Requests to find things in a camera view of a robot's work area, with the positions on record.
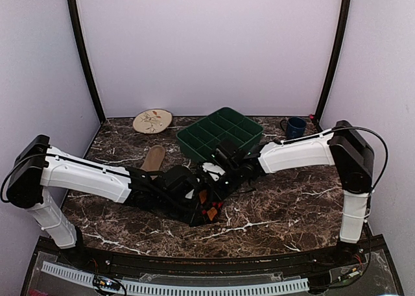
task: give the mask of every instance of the white wall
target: white wall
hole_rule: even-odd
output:
[[[390,149],[370,224],[383,233],[406,295],[415,295],[415,0],[351,0],[350,16],[322,126],[368,127]],[[373,143],[379,170],[382,146]]]
[[[108,117],[315,111],[341,0],[78,0]]]
[[[0,0],[0,179],[38,134],[83,155],[98,129],[66,0]],[[62,201],[62,192],[55,195]],[[19,295],[40,229],[0,204],[0,295]]]

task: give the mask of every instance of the brown marble table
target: brown marble table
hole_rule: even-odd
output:
[[[253,117],[264,126],[262,142],[283,138],[282,117]],[[132,118],[108,119],[87,159],[111,166],[139,167],[150,147],[163,145],[161,170],[176,164],[194,167],[176,143],[176,133],[198,117],[175,117],[160,134],[144,135]],[[306,134],[315,133],[309,121]],[[218,223],[201,227],[162,219],[102,197],[70,191],[64,214],[89,247],[152,256],[189,258],[264,256],[309,251],[336,244],[342,215],[342,189],[332,166],[289,169],[262,177],[226,199]]]

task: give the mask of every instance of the black cable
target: black cable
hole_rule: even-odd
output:
[[[384,141],[384,139],[378,133],[376,133],[376,132],[374,132],[374,131],[372,131],[370,129],[364,128],[364,127],[354,127],[354,126],[350,126],[350,127],[333,128],[333,129],[331,129],[331,130],[329,130],[327,132],[323,132],[323,136],[328,135],[328,134],[332,134],[334,132],[339,132],[339,131],[342,131],[342,130],[362,130],[364,132],[368,132],[368,133],[376,136],[381,141],[381,143],[383,144],[383,147],[385,148],[385,162],[383,164],[382,170],[381,170],[378,178],[376,179],[375,183],[372,186],[372,190],[374,190],[376,188],[377,184],[379,183],[379,181],[381,180],[383,174],[385,173],[385,169],[386,169],[386,166],[388,164],[388,159],[389,159],[388,145],[386,144],[386,142]]]
[[[3,197],[3,191],[5,189],[7,180],[13,175],[13,173],[16,171],[16,169],[19,168],[23,163],[25,163],[27,160],[30,160],[31,158],[34,158],[34,157],[37,157],[37,156],[51,156],[51,157],[57,156],[58,158],[61,158],[62,160],[67,160],[67,161],[70,161],[70,162],[73,162],[73,163],[81,164],[81,165],[84,165],[84,166],[90,166],[90,167],[93,167],[93,168],[101,168],[101,167],[98,167],[98,166],[93,165],[93,164],[89,164],[89,163],[86,163],[86,162],[77,161],[77,160],[74,160],[72,158],[67,158],[65,156],[60,156],[60,155],[52,154],[52,153],[39,153],[39,154],[33,154],[33,155],[30,155],[30,156],[26,156],[25,158],[21,159],[12,168],[12,170],[7,174],[7,176],[5,177],[5,179],[4,179],[4,181],[3,181],[2,185],[1,185],[1,189],[0,189],[0,200],[2,202],[4,202],[4,203],[9,203],[10,202],[9,200],[6,200]],[[114,175],[119,175],[119,176],[127,177],[127,178],[130,178],[130,179],[140,180],[140,182],[142,183],[142,185],[144,185],[146,188],[151,189],[152,191],[156,192],[157,194],[161,195],[163,198],[165,198],[166,200],[168,200],[173,206],[179,208],[180,210],[183,210],[183,211],[186,211],[186,212],[194,212],[195,211],[193,209],[190,209],[188,207],[182,206],[181,204],[177,203],[175,200],[173,200],[171,197],[169,197],[164,191],[158,189],[157,187],[155,187],[155,186],[153,186],[151,184],[147,184],[146,182],[143,182],[142,181],[142,178],[130,176],[130,175],[127,175],[127,174],[123,174],[123,173],[116,172],[116,171],[109,171],[108,170],[108,172],[109,173],[112,173]]]
[[[366,233],[366,236],[368,237],[368,244],[369,244],[369,248],[368,248],[369,249],[369,257],[368,257],[368,263],[367,263],[366,267],[363,269],[362,273],[355,280],[353,280],[352,282],[350,282],[349,284],[347,284],[347,285],[341,285],[341,286],[331,286],[329,289],[335,290],[337,288],[345,288],[347,286],[351,286],[352,284],[354,284],[357,281],[359,281],[363,277],[363,275],[367,272],[367,270],[369,269],[370,260],[372,259],[372,246],[370,244],[370,238],[371,238],[371,236],[370,236],[369,224],[368,223],[365,224],[365,229],[366,229],[366,232],[365,233]]]
[[[346,284],[346,285],[333,286],[333,285],[338,284],[338,283],[341,283],[341,282],[343,282],[345,280],[349,280],[350,278],[347,278],[347,279],[345,279],[343,281],[338,281],[338,280],[332,281],[329,284],[322,285],[322,286],[309,286],[311,289],[313,289],[313,290],[322,290],[324,288],[327,288],[329,290],[336,290],[338,288],[346,288],[346,287],[351,286],[352,284],[356,283],[357,281],[359,281],[363,277],[363,275],[369,269],[370,260],[372,259],[372,246],[371,246],[371,243],[370,243],[371,236],[370,236],[369,226],[368,226],[368,223],[367,222],[365,223],[364,227],[365,227],[366,236],[368,237],[369,257],[368,257],[368,263],[366,264],[366,267],[363,269],[363,271],[360,273],[360,275],[357,278],[355,278],[353,281],[351,281],[349,284]]]
[[[89,270],[85,270],[85,269],[81,269],[81,268],[79,268],[79,267],[77,267],[76,265],[74,265],[74,264],[72,264],[66,257],[65,257],[65,255],[63,255],[63,254],[60,254],[60,256],[64,259],[64,260],[66,260],[66,262],[69,264],[69,265],[71,265],[72,267],[74,267],[75,269],[77,269],[77,270],[79,270],[79,271],[83,271],[83,272],[86,272],[86,273],[89,273],[90,275],[94,275],[94,278],[97,276],[97,275],[100,275],[100,274],[98,274],[98,269],[97,269],[97,267],[98,267],[98,265],[97,265],[97,262],[95,261],[95,259],[92,259],[92,260],[90,260],[90,261],[94,261],[95,262],[95,272],[92,272],[92,271],[89,271]],[[101,277],[104,277],[104,278],[108,278],[108,279],[110,279],[110,280],[113,280],[113,281],[115,281],[116,283],[118,283],[119,285],[120,285],[120,287],[123,289],[123,291],[124,291],[124,296],[127,296],[128,295],[128,293],[127,293],[127,289],[125,288],[125,286],[124,286],[124,284],[123,283],[121,283],[119,280],[117,280],[116,278],[112,278],[112,277],[109,277],[109,276],[107,276],[107,275],[100,275]],[[97,286],[98,287],[98,289],[100,290],[100,291],[103,291],[103,292],[105,292],[105,293],[110,293],[110,292],[107,292],[107,291],[104,291],[104,290],[102,290],[102,289],[100,289],[99,288],[99,286]]]
[[[7,180],[13,175],[13,173],[16,171],[17,168],[19,168],[24,162],[26,162],[27,160],[30,160],[31,158],[35,158],[37,156],[56,156],[55,154],[51,154],[51,153],[39,153],[39,154],[33,154],[30,156],[26,156],[25,158],[22,158],[13,168],[12,170],[6,175],[3,183],[1,184],[1,189],[0,189],[0,199],[3,203],[9,203],[9,200],[6,200],[3,197],[3,190],[5,189],[6,186],[6,182]]]

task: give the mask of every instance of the wooden plate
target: wooden plate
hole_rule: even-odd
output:
[[[143,134],[157,134],[165,130],[172,121],[169,111],[162,109],[147,110],[140,113],[133,121],[135,131]]]

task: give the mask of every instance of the white cable tray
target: white cable tray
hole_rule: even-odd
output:
[[[42,272],[62,278],[66,281],[93,288],[93,274],[71,269],[64,265],[43,262]],[[120,280],[131,296],[274,296],[299,293],[308,291],[308,280],[306,278],[258,285],[246,286],[219,286],[219,287],[197,287],[197,286],[173,286],[134,282]],[[118,294],[124,294],[121,288]]]

